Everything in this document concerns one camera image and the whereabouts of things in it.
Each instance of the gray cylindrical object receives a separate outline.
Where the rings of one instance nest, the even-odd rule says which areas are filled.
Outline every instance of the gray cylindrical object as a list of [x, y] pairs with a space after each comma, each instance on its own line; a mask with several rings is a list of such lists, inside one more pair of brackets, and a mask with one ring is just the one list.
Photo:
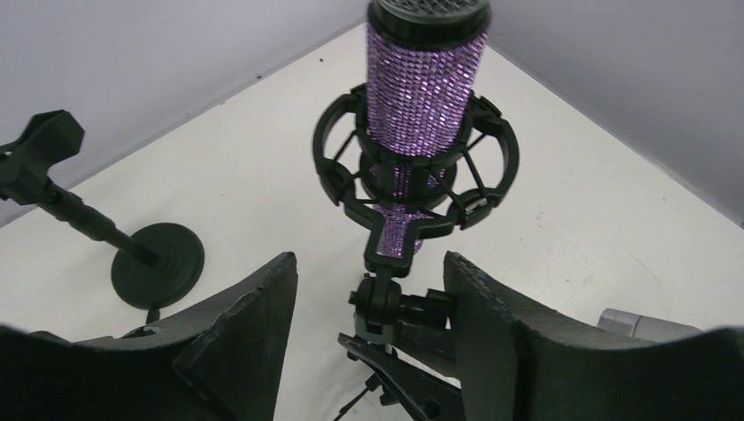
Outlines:
[[602, 312], [597, 327], [608, 332], [652, 342], [670, 342], [702, 332], [697, 327], [613, 309]]

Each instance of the microphone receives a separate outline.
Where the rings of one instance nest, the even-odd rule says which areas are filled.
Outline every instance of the microphone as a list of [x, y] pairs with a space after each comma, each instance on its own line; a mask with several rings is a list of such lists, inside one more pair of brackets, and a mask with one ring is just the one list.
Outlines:
[[[511, 187], [519, 147], [509, 122], [473, 91], [485, 48], [491, 9], [487, 0], [372, 0], [368, 5], [367, 83], [340, 96], [323, 113], [312, 153], [326, 194], [347, 216], [370, 230], [365, 268], [403, 278], [423, 239], [486, 218]], [[333, 157], [326, 143], [336, 123], [355, 115], [355, 128]], [[481, 136], [469, 142], [471, 133]], [[501, 146], [504, 174], [483, 184], [470, 150], [484, 138]], [[353, 173], [340, 157], [356, 138], [361, 147]], [[476, 188], [453, 190], [465, 158]], [[357, 197], [356, 182], [368, 198]], [[447, 213], [433, 211], [450, 199]]]
[[[370, 137], [405, 156], [432, 158], [449, 150], [460, 131], [490, 22], [487, 0], [377, 0], [368, 7], [367, 113]], [[410, 165], [387, 168], [395, 198], [422, 196], [439, 184]], [[428, 203], [424, 211], [435, 203]], [[386, 224], [379, 254], [400, 257], [411, 221], [428, 218], [400, 203], [376, 204]], [[414, 253], [421, 246], [417, 239]]]

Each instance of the purple microphone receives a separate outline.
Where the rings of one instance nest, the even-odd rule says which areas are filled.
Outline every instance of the purple microphone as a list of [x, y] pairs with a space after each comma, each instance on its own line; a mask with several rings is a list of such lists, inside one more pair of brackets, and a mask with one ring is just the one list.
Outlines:
[[[373, 0], [367, 24], [369, 135], [401, 155], [446, 152], [461, 129], [490, 22], [487, 0]], [[379, 176], [379, 168], [371, 168]], [[410, 166], [393, 168], [396, 199], [438, 187], [433, 176], [412, 182]], [[427, 218], [399, 203], [376, 204], [385, 216], [377, 252], [400, 257], [408, 224]], [[417, 241], [415, 250], [421, 246]]]

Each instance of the table surface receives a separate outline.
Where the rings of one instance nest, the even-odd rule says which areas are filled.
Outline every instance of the table surface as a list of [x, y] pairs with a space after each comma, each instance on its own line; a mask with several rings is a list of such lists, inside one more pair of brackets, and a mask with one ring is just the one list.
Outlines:
[[[163, 317], [225, 289], [283, 251], [298, 258], [297, 307], [275, 419], [327, 421], [369, 371], [336, 342], [353, 332], [349, 291], [368, 232], [318, 183], [311, 134], [337, 96], [365, 78], [364, 28], [344, 34], [74, 189], [125, 232], [187, 225], [207, 260]], [[511, 193], [477, 227], [428, 240], [404, 292], [441, 288], [446, 250], [504, 284], [595, 324], [612, 307], [708, 329], [744, 325], [744, 233], [509, 61], [488, 50], [476, 92], [504, 113], [521, 147]], [[340, 144], [349, 118], [333, 133]], [[484, 178], [496, 142], [476, 149]], [[358, 149], [346, 155], [354, 162]], [[458, 189], [473, 183], [462, 173]], [[0, 229], [0, 323], [69, 339], [118, 336], [145, 313], [109, 282], [114, 251], [40, 210]], [[369, 394], [347, 420], [409, 419]]]

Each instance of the purple rhinestone surface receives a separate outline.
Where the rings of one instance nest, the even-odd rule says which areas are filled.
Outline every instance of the purple rhinestone surface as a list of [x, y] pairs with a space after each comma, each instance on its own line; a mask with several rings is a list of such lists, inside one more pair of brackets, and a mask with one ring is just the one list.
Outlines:
[[[367, 110], [369, 134], [389, 150], [433, 157], [454, 142], [476, 71], [486, 33], [469, 43], [441, 51], [416, 51], [397, 46], [367, 25]], [[408, 191], [409, 168], [396, 168], [395, 196]], [[430, 187], [436, 187], [433, 177]], [[386, 218], [379, 254], [400, 257], [408, 224], [424, 215], [407, 214], [404, 206], [375, 209]], [[421, 247], [417, 241], [416, 251]]]

